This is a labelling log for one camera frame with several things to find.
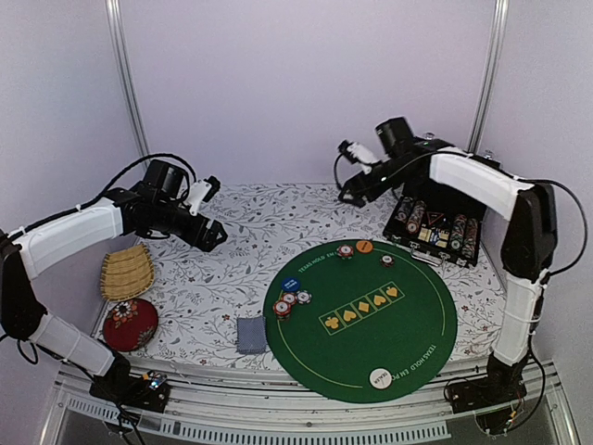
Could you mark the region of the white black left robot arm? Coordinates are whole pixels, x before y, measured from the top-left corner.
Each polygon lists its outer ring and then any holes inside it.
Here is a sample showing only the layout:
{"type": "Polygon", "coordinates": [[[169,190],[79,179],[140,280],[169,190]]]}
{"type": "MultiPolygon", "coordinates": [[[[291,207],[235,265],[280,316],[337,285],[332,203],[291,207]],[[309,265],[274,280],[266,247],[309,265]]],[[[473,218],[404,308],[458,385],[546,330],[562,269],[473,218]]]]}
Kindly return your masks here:
{"type": "Polygon", "coordinates": [[[130,374],[119,352],[57,317],[37,300],[32,280],[66,258],[100,242],[135,234],[175,235],[204,252],[223,243],[220,222],[199,213],[220,190],[211,176],[172,154],[146,156],[144,178],[129,189],[109,182],[97,197],[27,227],[1,234],[1,326],[5,337],[28,341],[66,360],[90,376],[97,398],[122,404],[158,393],[160,384],[130,374]]]}

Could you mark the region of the orange blind button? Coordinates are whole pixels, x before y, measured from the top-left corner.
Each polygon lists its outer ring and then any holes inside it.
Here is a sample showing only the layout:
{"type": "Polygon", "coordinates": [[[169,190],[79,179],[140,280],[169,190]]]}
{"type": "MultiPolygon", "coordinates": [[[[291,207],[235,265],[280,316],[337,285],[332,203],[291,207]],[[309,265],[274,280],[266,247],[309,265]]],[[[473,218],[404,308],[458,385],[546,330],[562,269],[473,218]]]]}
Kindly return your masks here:
{"type": "Polygon", "coordinates": [[[359,253],[363,254],[371,253],[374,250],[373,242],[368,239],[361,239],[357,241],[355,247],[359,253]]]}

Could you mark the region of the single red five chip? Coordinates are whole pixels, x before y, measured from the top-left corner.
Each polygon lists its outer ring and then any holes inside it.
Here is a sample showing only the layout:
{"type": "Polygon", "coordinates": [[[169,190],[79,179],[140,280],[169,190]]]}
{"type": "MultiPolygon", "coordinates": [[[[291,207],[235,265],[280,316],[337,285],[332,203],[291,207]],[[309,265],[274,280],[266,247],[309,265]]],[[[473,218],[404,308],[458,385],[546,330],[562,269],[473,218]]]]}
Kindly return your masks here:
{"type": "Polygon", "coordinates": [[[294,293],[283,293],[281,301],[286,302],[290,306],[294,306],[297,303],[297,296],[294,293]]]}

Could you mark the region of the blue blind button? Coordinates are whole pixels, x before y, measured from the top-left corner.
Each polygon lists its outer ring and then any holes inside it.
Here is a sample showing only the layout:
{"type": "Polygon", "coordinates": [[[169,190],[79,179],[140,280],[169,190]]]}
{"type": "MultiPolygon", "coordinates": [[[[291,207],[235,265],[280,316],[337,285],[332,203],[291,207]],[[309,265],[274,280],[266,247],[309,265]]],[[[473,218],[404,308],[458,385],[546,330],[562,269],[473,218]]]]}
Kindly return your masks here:
{"type": "Polygon", "coordinates": [[[281,289],[286,293],[295,293],[301,288],[301,282],[299,279],[293,276],[286,277],[281,283],[281,289]]]}

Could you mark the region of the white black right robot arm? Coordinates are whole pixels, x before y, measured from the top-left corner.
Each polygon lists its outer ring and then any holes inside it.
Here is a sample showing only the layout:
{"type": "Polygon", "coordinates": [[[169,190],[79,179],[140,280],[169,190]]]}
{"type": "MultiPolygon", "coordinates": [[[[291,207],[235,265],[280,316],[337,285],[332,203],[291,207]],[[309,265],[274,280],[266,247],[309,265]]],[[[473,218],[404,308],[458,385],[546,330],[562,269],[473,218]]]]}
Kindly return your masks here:
{"type": "Polygon", "coordinates": [[[429,259],[475,264],[487,211],[507,224],[500,249],[507,297],[486,377],[448,385],[454,413],[494,407],[526,394],[523,369],[533,359],[532,336],[558,245],[554,190],[558,183],[504,172],[495,161],[451,144],[413,134],[403,117],[376,129],[387,158],[360,143],[343,141],[340,157],[361,167],[338,182],[341,202],[363,207],[389,189],[403,187],[385,229],[386,239],[429,259]]]}

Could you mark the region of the white dealer button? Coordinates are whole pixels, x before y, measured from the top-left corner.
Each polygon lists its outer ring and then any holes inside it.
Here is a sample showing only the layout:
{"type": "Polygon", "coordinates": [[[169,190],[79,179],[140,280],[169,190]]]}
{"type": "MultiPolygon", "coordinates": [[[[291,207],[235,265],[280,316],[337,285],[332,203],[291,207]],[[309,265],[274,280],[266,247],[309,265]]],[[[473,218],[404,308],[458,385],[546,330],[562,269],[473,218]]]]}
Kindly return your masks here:
{"type": "Polygon", "coordinates": [[[369,375],[370,385],[375,389],[387,389],[392,385],[393,381],[392,373],[385,368],[375,368],[369,375]]]}

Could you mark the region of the dark maroon chip stack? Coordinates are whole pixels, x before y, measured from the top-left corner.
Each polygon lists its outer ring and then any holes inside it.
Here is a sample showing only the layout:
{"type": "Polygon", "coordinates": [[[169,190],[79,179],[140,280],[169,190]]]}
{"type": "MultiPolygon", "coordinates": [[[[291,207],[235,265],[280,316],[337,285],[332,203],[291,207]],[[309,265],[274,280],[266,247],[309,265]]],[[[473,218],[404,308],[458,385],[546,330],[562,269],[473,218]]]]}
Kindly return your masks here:
{"type": "Polygon", "coordinates": [[[394,265],[395,260],[391,255],[382,255],[380,258],[380,263],[384,266],[384,267],[391,267],[394,265]]]}

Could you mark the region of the blue playing card deck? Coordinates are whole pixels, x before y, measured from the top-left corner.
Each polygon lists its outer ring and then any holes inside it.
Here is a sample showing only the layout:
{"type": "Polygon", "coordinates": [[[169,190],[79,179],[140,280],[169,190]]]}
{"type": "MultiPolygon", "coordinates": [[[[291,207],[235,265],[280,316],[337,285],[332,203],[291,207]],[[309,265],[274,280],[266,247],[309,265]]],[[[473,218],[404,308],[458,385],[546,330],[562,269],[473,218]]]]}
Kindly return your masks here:
{"type": "Polygon", "coordinates": [[[266,319],[263,316],[238,318],[236,322],[237,352],[244,355],[261,354],[266,351],[266,319]]]}

